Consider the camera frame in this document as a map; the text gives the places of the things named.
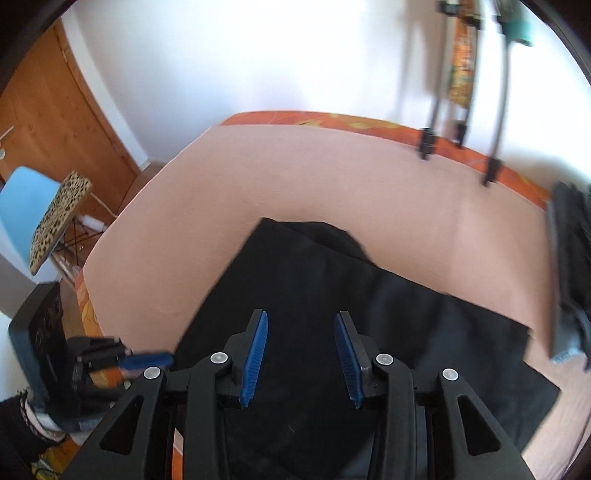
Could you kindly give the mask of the black pants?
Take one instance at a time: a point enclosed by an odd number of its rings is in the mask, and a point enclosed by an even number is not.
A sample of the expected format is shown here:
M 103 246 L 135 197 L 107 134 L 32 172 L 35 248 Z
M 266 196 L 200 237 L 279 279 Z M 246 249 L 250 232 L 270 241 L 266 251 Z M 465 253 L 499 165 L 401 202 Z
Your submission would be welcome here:
M 225 352 L 232 479 L 528 479 L 558 388 L 528 329 L 379 268 L 324 223 L 263 219 L 198 308 L 179 370 Z

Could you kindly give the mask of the orange floral mattress sheet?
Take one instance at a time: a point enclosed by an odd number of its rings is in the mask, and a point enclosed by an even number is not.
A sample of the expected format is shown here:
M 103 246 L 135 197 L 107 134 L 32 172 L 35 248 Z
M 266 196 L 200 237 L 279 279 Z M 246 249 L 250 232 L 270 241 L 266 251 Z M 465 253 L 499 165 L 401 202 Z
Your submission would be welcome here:
M 315 114 L 315 115 L 312 115 L 311 117 L 308 117 L 308 118 L 290 118 L 287 116 L 280 116 L 279 119 L 273 120 L 270 118 L 269 114 L 253 113 L 253 114 L 250 114 L 249 116 L 247 116 L 245 123 L 224 125 L 224 126 L 238 126 L 238 125 L 285 125 L 285 126 L 318 127 L 318 128 L 325 128 L 325 129 L 332 129 L 332 130 L 346 131 L 346 132 L 352 132 L 352 133 L 356 133 L 356 134 L 367 135 L 370 137 L 376 137 L 376 138 L 394 141 L 394 142 L 397 142 L 400 144 L 402 144 L 401 139 L 404 135 L 404 129 L 401 127 L 384 125 L 384 124 L 381 124 L 381 123 L 378 123 L 378 122 L 375 122 L 375 121 L 372 121 L 369 119 L 365 119 L 365 118 L 335 116 L 335 115 L 329 115 L 329 114 Z M 270 219 L 270 220 L 273 220 L 276 222 L 287 222 L 287 223 L 324 223 L 324 224 L 328 224 L 329 226 L 334 227 L 335 229 L 346 232 L 345 230 L 339 229 L 338 227 L 335 227 L 332 224 L 325 223 L 322 221 L 278 221 L 278 220 L 274 220 L 272 218 L 263 217 L 263 218 L 259 219 L 259 222 L 262 221 L 263 219 Z M 353 238 L 353 240 L 355 240 L 356 243 L 358 243 L 360 245 L 363 252 L 369 257 L 368 253 L 365 251 L 362 244 L 358 240 L 356 240 L 355 238 Z M 375 265 L 377 265 L 370 257 L 369 257 L 369 259 Z M 392 271 L 389 271 L 387 269 L 380 267 L 379 265 L 377 265 L 377 266 L 383 270 L 390 272 L 390 273 L 396 274 Z M 221 275 L 215 281 L 214 285 L 217 283 L 217 281 L 219 279 L 221 279 Z M 207 297 L 208 293 L 211 292 L 211 290 L 209 290 L 207 292 L 207 294 L 205 295 L 205 298 Z M 190 318 L 189 324 L 192 321 L 195 314 Z M 176 349 L 180 339 L 178 340 L 178 342 L 176 343 L 176 345 L 173 348 L 169 349 L 169 350 L 172 350 L 173 353 L 175 352 L 175 349 Z

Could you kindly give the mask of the black box on floor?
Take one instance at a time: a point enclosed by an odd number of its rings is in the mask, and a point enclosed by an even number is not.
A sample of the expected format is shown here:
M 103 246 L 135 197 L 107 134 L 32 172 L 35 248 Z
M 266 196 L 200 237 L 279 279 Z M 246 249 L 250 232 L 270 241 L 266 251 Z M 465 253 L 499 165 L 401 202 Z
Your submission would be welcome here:
M 67 370 L 63 308 L 58 282 L 37 284 L 11 320 L 8 333 L 33 395 L 46 410 L 60 398 Z

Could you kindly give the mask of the leopard print cushion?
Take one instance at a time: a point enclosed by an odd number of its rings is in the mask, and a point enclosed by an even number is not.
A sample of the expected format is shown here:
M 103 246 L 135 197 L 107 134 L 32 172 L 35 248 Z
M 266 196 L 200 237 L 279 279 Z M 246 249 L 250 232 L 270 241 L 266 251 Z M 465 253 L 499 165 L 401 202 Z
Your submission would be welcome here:
M 33 233 L 29 260 L 32 275 L 38 273 L 51 255 L 91 189 L 91 181 L 76 171 L 71 171 L 61 182 Z

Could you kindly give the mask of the light blue chair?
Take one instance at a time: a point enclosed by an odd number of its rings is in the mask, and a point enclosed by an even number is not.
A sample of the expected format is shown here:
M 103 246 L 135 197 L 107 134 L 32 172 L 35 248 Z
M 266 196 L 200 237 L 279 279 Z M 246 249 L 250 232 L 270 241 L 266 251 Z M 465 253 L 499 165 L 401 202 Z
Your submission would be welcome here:
M 30 254 L 34 232 L 60 184 L 26 166 L 18 167 L 1 190 L 1 225 L 14 249 L 17 266 L 33 278 Z

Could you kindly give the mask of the wooden door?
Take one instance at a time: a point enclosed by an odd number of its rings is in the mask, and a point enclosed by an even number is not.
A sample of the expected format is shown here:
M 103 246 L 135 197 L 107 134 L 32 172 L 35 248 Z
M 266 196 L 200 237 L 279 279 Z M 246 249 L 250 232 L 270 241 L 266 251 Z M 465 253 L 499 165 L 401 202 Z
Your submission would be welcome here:
M 58 20 L 35 42 L 1 96 L 1 179 L 27 166 L 58 182 L 92 182 L 81 212 L 113 221 L 139 168 L 94 99 Z

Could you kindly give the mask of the stack of folded dark clothes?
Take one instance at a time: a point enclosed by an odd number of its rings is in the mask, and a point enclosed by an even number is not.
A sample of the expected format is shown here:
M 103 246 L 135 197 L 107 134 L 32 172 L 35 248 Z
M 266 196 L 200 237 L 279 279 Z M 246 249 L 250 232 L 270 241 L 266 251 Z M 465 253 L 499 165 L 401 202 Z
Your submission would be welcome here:
M 547 201 L 554 287 L 551 359 L 590 357 L 590 191 L 556 183 Z

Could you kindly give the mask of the orange patterned hanging cloth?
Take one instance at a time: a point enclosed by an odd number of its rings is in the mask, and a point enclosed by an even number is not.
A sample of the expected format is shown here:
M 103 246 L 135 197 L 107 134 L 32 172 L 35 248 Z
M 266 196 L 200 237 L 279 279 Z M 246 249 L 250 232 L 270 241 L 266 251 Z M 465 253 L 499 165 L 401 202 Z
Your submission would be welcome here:
M 452 67 L 448 98 L 463 109 L 471 103 L 475 74 L 474 1 L 460 1 L 459 17 L 455 22 Z

